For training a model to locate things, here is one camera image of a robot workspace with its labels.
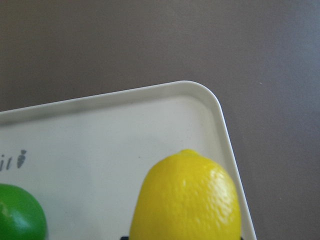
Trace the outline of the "yellow lemon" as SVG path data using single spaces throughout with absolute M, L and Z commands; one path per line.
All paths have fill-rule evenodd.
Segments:
M 226 170 L 194 150 L 166 157 L 147 173 L 131 240 L 239 240 L 241 210 Z

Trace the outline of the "cream rabbit tray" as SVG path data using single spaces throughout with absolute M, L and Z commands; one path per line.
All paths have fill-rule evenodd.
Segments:
M 176 81 L 0 114 L 0 181 L 38 200 L 48 240 L 127 237 L 148 170 L 184 149 L 228 171 L 239 196 L 241 236 L 254 240 L 221 105 L 199 83 Z

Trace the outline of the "green lime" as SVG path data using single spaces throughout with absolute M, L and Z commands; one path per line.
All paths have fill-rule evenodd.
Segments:
M 43 208 L 21 187 L 0 185 L 0 238 L 45 240 L 47 220 Z

